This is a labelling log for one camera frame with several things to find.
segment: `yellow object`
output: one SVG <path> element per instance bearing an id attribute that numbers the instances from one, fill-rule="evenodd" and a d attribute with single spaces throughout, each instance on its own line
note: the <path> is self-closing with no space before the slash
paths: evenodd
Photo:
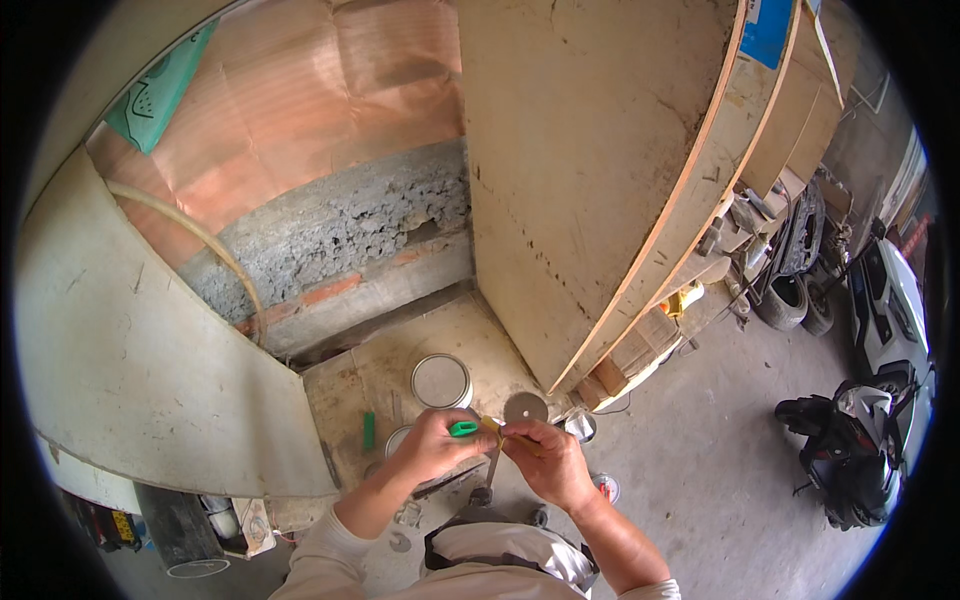
<path id="1" fill-rule="evenodd" d="M 704 284 L 694 279 L 666 299 L 666 302 L 661 302 L 660 310 L 665 312 L 667 317 L 679 317 L 690 304 L 704 296 L 704 291 Z"/>
<path id="2" fill-rule="evenodd" d="M 503 435 L 500 433 L 500 423 L 498 423 L 498 422 L 496 422 L 495 420 L 493 420 L 492 417 L 488 417 L 488 416 L 484 415 L 483 417 L 480 418 L 480 424 L 483 425 L 483 426 L 485 426 L 485 427 L 487 427 L 487 428 L 490 429 L 493 433 L 496 434 L 496 437 L 500 439 L 500 445 L 499 445 L 499 447 L 502 448 L 502 447 L 503 447 Z M 543 453 L 543 446 L 541 446 L 540 444 L 537 444 L 537 443 L 534 442 L 533 440 L 529 440 L 529 439 L 527 439 L 527 438 L 524 438 L 523 436 L 517 436 L 517 435 L 513 435 L 513 436 L 510 436 L 510 437 L 513 438 L 514 440 L 519 441 L 521 444 L 527 446 L 527 449 L 529 449 L 531 452 L 533 452 L 534 456 L 541 456 L 541 454 Z"/>

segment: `scooter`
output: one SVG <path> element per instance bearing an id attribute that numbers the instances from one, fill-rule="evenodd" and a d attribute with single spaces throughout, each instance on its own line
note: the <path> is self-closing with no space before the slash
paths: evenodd
<path id="1" fill-rule="evenodd" d="M 824 512 L 834 528 L 883 525 L 900 500 L 906 468 L 897 417 L 913 401 L 912 386 L 894 400 L 848 380 L 833 398 L 784 400 L 774 411 L 790 431 L 808 436 L 800 464 L 810 483 L 794 495 L 809 486 L 824 492 Z"/>

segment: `cutting disc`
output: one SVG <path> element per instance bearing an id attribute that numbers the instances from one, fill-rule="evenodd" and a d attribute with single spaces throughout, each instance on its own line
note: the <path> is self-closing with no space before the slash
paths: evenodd
<path id="1" fill-rule="evenodd" d="M 506 422 L 515 420 L 536 419 L 546 422 L 550 412 L 546 408 L 546 402 L 540 399 L 536 394 L 529 392 L 520 392 L 510 396 L 506 406 L 503 407 L 503 419 Z"/>

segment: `red brick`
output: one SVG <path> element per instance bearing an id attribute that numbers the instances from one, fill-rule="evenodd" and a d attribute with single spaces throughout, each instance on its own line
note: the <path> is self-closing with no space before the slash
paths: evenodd
<path id="1" fill-rule="evenodd" d="M 356 287 L 360 283 L 362 277 L 359 273 L 354 273 L 353 275 L 341 279 L 335 283 L 330 283 L 324 287 L 317 288 L 312 292 L 307 292 L 306 294 L 300 295 L 300 301 L 303 302 L 304 306 L 309 306 L 310 304 L 316 304 L 320 300 L 326 300 L 337 294 L 342 294 L 346 290 Z"/>
<path id="2" fill-rule="evenodd" d="M 270 308 L 266 308 L 263 311 L 263 318 L 267 322 L 267 326 L 270 326 L 278 321 L 282 321 L 287 317 L 295 314 L 298 309 L 300 309 L 300 300 L 293 299 L 286 302 L 281 302 L 280 304 L 274 304 Z M 244 335 L 250 335 L 256 331 L 256 317 L 250 317 L 245 321 L 241 321 L 235 325 L 237 331 Z"/>

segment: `car wheel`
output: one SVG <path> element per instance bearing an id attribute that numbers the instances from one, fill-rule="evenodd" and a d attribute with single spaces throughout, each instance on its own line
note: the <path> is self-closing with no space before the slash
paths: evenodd
<path id="1" fill-rule="evenodd" d="M 824 294 L 824 288 L 812 277 L 801 278 L 801 288 L 806 294 L 806 316 L 801 324 L 807 333 L 820 337 L 833 327 L 833 310 L 830 299 Z"/>
<path id="2" fill-rule="evenodd" d="M 806 316 L 806 290 L 796 277 L 777 277 L 754 312 L 777 331 L 789 331 Z"/>

